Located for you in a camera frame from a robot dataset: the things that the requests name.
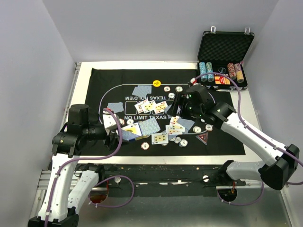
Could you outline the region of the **five of clubs card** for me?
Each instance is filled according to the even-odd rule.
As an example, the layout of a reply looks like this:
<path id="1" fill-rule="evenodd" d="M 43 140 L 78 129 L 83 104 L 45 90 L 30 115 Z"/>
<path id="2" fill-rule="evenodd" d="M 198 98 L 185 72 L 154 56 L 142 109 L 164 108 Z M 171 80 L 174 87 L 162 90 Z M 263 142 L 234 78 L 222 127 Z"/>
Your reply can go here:
<path id="1" fill-rule="evenodd" d="M 152 145 L 167 144 L 168 141 L 168 134 L 166 132 L 155 133 L 151 135 Z"/>

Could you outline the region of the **blue playing card deck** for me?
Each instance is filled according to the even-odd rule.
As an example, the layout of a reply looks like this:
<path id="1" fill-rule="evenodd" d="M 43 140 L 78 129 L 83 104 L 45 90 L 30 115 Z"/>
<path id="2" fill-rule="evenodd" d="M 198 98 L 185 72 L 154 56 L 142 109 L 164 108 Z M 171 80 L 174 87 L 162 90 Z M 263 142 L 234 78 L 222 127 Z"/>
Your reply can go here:
<path id="1" fill-rule="evenodd" d="M 121 128 L 123 140 L 136 140 L 150 136 L 160 131 L 160 126 L 155 118 L 129 124 Z"/>

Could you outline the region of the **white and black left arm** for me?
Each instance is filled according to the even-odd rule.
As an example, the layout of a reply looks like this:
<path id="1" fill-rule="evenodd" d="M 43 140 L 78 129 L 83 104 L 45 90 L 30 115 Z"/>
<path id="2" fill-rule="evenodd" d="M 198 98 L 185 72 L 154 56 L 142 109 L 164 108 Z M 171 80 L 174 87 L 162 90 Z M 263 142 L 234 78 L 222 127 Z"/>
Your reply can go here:
<path id="1" fill-rule="evenodd" d="M 110 109 L 102 111 L 102 124 L 89 122 L 89 106 L 71 105 L 68 120 L 52 140 L 52 168 L 49 184 L 38 214 L 28 221 L 29 227 L 76 227 L 79 211 L 93 186 L 105 181 L 103 166 L 87 163 L 80 180 L 71 188 L 72 178 L 80 154 L 89 141 L 110 139 L 111 131 L 118 131 L 118 146 L 105 158 L 114 156 L 122 145 L 119 117 Z"/>

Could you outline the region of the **five of spades card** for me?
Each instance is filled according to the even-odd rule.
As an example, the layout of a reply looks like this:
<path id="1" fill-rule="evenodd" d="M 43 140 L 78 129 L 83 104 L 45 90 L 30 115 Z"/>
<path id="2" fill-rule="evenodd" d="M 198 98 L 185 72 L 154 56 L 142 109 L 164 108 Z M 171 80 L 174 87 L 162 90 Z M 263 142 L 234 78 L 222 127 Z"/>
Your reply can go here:
<path id="1" fill-rule="evenodd" d="M 151 100 L 144 104 L 143 106 L 143 112 L 148 113 L 150 111 L 153 111 L 155 109 L 156 102 L 154 100 Z"/>

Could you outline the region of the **black aluminium poker chip case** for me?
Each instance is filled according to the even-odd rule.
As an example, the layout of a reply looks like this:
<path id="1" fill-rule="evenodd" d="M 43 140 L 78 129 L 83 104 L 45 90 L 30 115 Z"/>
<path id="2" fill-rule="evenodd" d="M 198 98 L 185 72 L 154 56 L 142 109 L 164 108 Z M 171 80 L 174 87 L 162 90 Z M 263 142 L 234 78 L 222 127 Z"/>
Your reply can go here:
<path id="1" fill-rule="evenodd" d="M 209 31 L 202 33 L 201 43 L 197 54 L 197 75 L 200 75 L 199 62 L 211 62 L 213 66 L 213 75 L 218 74 L 234 82 L 240 90 L 248 87 L 243 69 L 243 60 L 248 52 L 255 34 L 246 28 L 243 32 L 223 32 L 216 31 L 216 27 L 212 26 Z M 237 79 L 232 80 L 228 74 L 228 63 L 239 63 L 244 75 L 244 81 L 238 83 Z M 216 85 L 213 82 L 201 82 L 200 78 L 197 80 L 200 84 L 206 86 L 208 89 L 213 90 L 234 90 L 233 83 L 230 85 Z"/>

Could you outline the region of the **nine of diamonds card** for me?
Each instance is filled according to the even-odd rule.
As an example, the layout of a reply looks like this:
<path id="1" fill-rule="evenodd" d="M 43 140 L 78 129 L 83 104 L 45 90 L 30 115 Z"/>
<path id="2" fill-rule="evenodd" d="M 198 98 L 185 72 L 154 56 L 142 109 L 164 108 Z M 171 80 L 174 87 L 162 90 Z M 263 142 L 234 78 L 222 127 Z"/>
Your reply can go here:
<path id="1" fill-rule="evenodd" d="M 155 105 L 154 112 L 155 112 L 156 114 L 163 113 L 163 112 L 164 112 L 164 109 L 165 109 L 167 106 L 168 106 L 168 105 L 167 105 L 167 102 L 166 102 L 166 101 L 157 103 L 157 104 Z"/>

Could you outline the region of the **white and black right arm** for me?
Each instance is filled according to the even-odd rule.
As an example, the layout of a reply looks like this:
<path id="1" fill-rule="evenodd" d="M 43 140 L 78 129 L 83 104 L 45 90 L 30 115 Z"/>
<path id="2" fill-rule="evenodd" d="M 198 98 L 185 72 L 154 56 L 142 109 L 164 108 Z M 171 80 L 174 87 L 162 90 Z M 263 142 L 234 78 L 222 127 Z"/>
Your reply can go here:
<path id="1" fill-rule="evenodd" d="M 202 85 L 178 93 L 167 113 L 186 120 L 203 119 L 239 140 L 261 159 L 258 162 L 226 161 L 218 173 L 218 181 L 223 185 L 247 179 L 281 190 L 298 168 L 300 150 L 296 145 L 287 146 L 261 132 L 242 118 L 240 110 L 225 102 L 215 102 Z"/>

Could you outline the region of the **green chip row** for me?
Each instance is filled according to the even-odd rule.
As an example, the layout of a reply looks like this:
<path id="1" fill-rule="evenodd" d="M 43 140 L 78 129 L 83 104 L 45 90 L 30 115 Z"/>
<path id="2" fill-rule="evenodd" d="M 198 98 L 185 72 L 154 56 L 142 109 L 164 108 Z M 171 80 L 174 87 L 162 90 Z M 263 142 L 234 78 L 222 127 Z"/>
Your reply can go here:
<path id="1" fill-rule="evenodd" d="M 208 82 L 213 82 L 214 81 L 214 75 L 212 74 L 212 72 L 213 72 L 212 63 L 211 62 L 207 62 L 205 64 L 205 66 L 206 66 L 206 72 L 208 73 L 207 74 L 207 81 Z"/>

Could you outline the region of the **purple tan chip row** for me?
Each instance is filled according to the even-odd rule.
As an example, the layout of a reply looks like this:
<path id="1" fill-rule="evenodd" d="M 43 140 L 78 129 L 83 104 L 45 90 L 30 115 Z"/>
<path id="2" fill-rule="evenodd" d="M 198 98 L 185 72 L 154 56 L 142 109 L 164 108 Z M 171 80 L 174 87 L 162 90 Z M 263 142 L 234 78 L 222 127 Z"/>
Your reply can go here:
<path id="1" fill-rule="evenodd" d="M 243 72 L 242 72 L 241 65 L 239 63 L 236 63 L 234 65 L 234 67 L 235 67 L 237 82 L 242 83 L 244 81 L 244 75 L 243 75 Z"/>

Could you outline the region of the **king of diamonds card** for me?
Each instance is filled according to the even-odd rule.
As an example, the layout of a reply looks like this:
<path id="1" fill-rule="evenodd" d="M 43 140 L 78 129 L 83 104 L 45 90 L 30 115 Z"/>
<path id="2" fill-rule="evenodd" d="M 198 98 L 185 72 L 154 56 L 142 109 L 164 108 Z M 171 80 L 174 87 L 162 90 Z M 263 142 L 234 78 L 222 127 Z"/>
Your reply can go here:
<path id="1" fill-rule="evenodd" d="M 144 100 L 144 101 L 141 101 L 141 102 L 134 105 L 138 113 L 144 112 L 144 105 L 147 102 L 148 102 L 148 100 Z"/>

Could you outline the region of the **red orange card box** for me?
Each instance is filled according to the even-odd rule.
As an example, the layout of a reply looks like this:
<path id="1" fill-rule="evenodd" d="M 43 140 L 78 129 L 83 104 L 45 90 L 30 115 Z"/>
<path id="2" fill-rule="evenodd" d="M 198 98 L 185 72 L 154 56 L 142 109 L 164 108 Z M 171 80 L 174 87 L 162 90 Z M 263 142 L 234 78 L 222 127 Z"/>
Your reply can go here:
<path id="1" fill-rule="evenodd" d="M 214 75 L 214 81 L 216 85 L 230 85 L 230 80 L 224 76 L 220 76 L 218 74 Z"/>

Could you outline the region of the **red white 100 chip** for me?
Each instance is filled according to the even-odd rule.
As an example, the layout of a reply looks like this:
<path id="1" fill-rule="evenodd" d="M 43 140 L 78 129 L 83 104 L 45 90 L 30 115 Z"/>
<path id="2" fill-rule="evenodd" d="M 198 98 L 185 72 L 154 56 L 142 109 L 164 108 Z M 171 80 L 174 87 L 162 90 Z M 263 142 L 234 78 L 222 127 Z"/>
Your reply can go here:
<path id="1" fill-rule="evenodd" d="M 119 119 L 121 125 L 125 125 L 124 119 Z"/>

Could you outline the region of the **blue back card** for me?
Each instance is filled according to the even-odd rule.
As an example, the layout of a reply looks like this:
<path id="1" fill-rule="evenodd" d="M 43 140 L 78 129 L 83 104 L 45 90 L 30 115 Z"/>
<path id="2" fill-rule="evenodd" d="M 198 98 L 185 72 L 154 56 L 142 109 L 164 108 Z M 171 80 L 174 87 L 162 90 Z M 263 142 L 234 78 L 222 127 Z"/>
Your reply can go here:
<path id="1" fill-rule="evenodd" d="M 195 124 L 194 121 L 183 119 L 183 118 L 178 118 L 177 123 L 183 126 L 184 128 L 184 131 L 182 133 L 187 133 Z"/>
<path id="2" fill-rule="evenodd" d="M 164 112 L 165 112 L 166 115 L 172 116 L 172 111 L 173 111 L 172 105 L 169 105 L 169 106 L 164 108 Z"/>
<path id="3" fill-rule="evenodd" d="M 108 103 L 107 107 L 114 113 L 119 113 L 124 111 L 124 106 L 122 102 Z"/>
<path id="4" fill-rule="evenodd" d="M 132 95 L 144 97 L 144 96 L 147 96 L 147 94 L 152 93 L 151 89 L 152 89 L 152 87 L 150 85 L 140 85 L 133 89 Z"/>

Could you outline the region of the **red white chip near edge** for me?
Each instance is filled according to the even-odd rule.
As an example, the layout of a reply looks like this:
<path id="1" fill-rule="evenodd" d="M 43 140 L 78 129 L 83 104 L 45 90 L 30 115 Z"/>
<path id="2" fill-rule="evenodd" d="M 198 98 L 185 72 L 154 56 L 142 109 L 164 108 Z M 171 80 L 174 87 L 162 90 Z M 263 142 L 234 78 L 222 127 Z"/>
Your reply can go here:
<path id="1" fill-rule="evenodd" d="M 143 142 L 143 143 L 141 144 L 141 148 L 142 148 L 143 150 L 148 150 L 148 149 L 150 148 L 150 145 L 149 145 L 148 142 Z"/>

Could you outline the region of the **blue white chip stack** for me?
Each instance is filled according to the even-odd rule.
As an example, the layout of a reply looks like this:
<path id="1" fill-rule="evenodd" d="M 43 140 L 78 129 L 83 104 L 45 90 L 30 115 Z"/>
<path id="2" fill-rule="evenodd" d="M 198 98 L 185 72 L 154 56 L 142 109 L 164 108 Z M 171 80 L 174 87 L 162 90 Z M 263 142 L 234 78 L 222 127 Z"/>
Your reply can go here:
<path id="1" fill-rule="evenodd" d="M 188 141 L 185 140 L 185 139 L 182 139 L 180 142 L 179 142 L 179 146 L 180 147 L 186 147 L 188 145 Z"/>

